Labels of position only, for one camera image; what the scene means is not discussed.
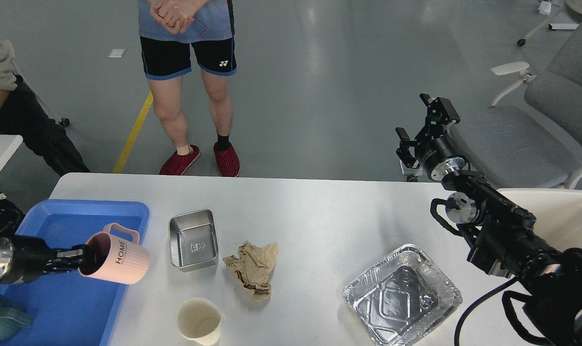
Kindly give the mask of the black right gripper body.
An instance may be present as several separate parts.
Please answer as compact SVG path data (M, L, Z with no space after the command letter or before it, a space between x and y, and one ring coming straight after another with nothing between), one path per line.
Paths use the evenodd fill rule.
M414 141L416 147L396 149L401 173L407 181L416 181L423 173L432 181L442 181L445 176L467 166L467 159L454 152L443 132L433 135L423 131Z

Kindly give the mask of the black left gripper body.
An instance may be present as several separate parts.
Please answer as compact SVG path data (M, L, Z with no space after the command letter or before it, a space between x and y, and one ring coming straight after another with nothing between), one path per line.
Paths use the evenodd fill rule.
M14 235L0 237L0 284L23 284L42 276L56 257L44 239Z

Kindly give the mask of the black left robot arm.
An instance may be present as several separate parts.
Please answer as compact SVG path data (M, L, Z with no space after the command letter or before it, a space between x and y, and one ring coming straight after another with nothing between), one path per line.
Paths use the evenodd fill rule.
M88 245L50 248L35 236L0 234L0 284L30 283L46 274L69 273L99 261Z

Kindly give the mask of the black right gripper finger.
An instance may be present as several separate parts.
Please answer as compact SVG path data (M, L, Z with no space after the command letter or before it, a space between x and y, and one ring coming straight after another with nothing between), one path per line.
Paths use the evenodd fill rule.
M400 148L416 147L416 141L411 140L405 128L396 127L396 134L400 139Z
M449 126L460 123L460 116L451 100L444 97L431 97L429 94L420 93L420 99L427 107L425 125L434 127L436 125Z

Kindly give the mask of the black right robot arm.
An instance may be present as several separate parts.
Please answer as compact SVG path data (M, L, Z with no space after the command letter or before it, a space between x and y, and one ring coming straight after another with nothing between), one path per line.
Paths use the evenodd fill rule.
M434 199L431 215L469 245L467 260L486 274L514 276L527 294L504 291L502 303L519 337L539 346L582 346L582 249L559 251L534 232L535 216L495 190L448 141L460 121L450 100L420 94L425 124L414 140L396 128L401 164L452 191Z

